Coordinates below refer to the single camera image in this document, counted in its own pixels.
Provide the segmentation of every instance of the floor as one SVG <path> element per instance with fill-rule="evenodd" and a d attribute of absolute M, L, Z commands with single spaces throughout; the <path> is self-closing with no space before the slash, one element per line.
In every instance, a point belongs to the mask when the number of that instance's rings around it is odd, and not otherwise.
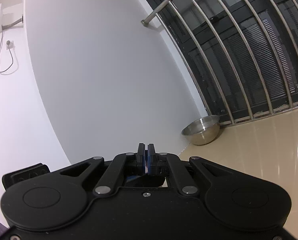
<path fill-rule="evenodd" d="M 216 140 L 204 146 L 189 145 L 180 158 L 187 161 L 190 156 L 283 187 L 292 199 L 284 228 L 298 238 L 298 110 L 220 130 Z"/>

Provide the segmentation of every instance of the power outlet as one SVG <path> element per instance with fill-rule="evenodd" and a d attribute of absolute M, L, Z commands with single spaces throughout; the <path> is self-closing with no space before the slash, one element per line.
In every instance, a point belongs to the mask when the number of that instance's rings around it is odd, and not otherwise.
<path fill-rule="evenodd" d="M 12 49 L 14 47 L 14 41 L 6 42 L 6 49 Z"/>

